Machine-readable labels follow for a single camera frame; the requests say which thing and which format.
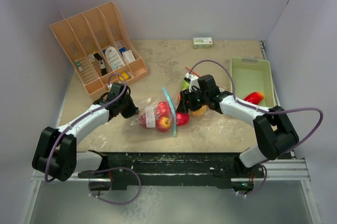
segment red apple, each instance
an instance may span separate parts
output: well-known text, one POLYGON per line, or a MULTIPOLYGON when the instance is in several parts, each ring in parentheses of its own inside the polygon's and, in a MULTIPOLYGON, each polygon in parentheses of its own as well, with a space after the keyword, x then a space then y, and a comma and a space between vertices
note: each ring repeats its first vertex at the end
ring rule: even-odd
POLYGON ((142 115, 139 116, 139 123, 142 127, 147 128, 146 127, 146 115, 145 115, 145 113, 143 113, 142 115))
POLYGON ((188 113, 177 112, 177 125, 186 125, 189 120, 190 116, 188 113))
POLYGON ((171 108, 168 102, 166 101, 162 101, 159 102, 157 105, 157 112, 156 115, 159 116, 165 116, 165 117, 169 117, 170 116, 170 112, 171 112, 171 108))
POLYGON ((171 121, 169 117, 159 116, 156 120, 156 128, 161 132, 167 132, 171 127, 171 121))

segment small box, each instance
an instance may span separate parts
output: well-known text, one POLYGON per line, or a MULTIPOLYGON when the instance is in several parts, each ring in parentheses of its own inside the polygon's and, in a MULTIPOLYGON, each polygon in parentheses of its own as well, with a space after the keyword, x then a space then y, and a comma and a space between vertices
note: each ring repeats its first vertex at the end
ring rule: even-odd
POLYGON ((212 46, 213 46, 212 38, 193 38, 194 48, 206 48, 212 46))
POLYGON ((125 80, 129 80, 131 78, 128 72, 123 72, 121 75, 124 76, 125 80))
POLYGON ((135 61, 135 56, 131 50, 123 52, 122 55, 127 63, 135 61))

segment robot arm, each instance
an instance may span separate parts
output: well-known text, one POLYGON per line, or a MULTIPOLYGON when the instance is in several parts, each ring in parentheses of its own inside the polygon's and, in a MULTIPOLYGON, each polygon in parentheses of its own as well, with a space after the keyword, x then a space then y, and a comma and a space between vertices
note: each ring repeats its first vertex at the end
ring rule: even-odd
MULTIPOLYGON (((124 92, 116 102, 106 106, 122 92, 123 86, 120 83, 112 84, 108 93, 103 94, 86 112, 72 121, 74 122, 83 117, 87 112, 91 113, 77 123, 76 126, 70 128, 62 137, 59 149, 53 154, 48 175, 60 181, 65 181, 73 172, 97 170, 100 167, 104 155, 95 151, 76 152, 76 146, 94 129, 105 124, 113 117, 121 114, 127 119, 139 113, 130 96, 130 89, 128 89, 128 92, 124 92)), ((72 125, 72 122, 56 129, 47 127, 42 131, 33 158, 32 166, 34 169, 45 172, 48 156, 56 139, 61 132, 72 125)))
POLYGON ((233 93, 221 92, 211 75, 197 78, 187 74, 186 79, 190 80, 190 88, 181 91, 178 112, 196 111, 203 105, 208 105, 211 110, 232 115, 254 127, 257 146, 240 154, 239 158, 244 167, 250 168, 265 160, 275 160, 299 142, 299 137, 286 114, 268 115, 257 110, 260 108, 271 112, 283 111, 280 106, 267 108, 239 99, 242 103, 256 107, 256 110, 253 110, 239 104, 233 93))

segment plastic bag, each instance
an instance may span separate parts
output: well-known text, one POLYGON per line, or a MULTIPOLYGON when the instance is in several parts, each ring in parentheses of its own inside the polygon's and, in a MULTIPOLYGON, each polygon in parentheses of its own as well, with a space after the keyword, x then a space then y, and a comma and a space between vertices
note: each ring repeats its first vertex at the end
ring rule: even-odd
POLYGON ((151 130, 156 129, 159 132, 173 132, 176 136, 175 120, 173 116, 174 105, 170 105, 171 98, 161 94, 159 98, 148 98, 138 104, 140 113, 136 120, 131 122, 131 125, 138 124, 139 126, 151 130))

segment white label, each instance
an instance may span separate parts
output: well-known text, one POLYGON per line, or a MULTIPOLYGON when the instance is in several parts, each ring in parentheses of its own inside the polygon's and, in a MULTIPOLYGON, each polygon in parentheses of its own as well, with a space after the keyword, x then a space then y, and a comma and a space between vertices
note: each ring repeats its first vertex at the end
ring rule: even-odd
POLYGON ((100 61, 100 68, 101 68, 101 70, 102 70, 102 69, 105 69, 105 65, 104 65, 104 62, 103 62, 103 60, 102 60, 102 61, 100 61))
POLYGON ((212 38, 193 38, 194 44, 201 43, 201 44, 212 44, 212 38))
POLYGON ((123 67, 125 64, 121 58, 121 56, 118 54, 117 50, 110 46, 105 50, 105 56, 112 67, 112 69, 116 70, 120 67, 123 67))
POLYGON ((148 107, 145 108, 145 116, 146 116, 146 127, 147 128, 155 128, 156 127, 156 119, 154 117, 153 106, 148 106, 148 107))
POLYGON ((122 54, 127 63, 133 62, 135 60, 135 57, 133 56, 133 53, 131 50, 125 51, 122 54))
POLYGON ((116 46, 117 46, 117 49, 121 49, 122 47, 124 47, 124 44, 122 41, 116 41, 116 46))
POLYGON ((93 54, 88 54, 88 57, 90 62, 95 62, 95 57, 93 54))

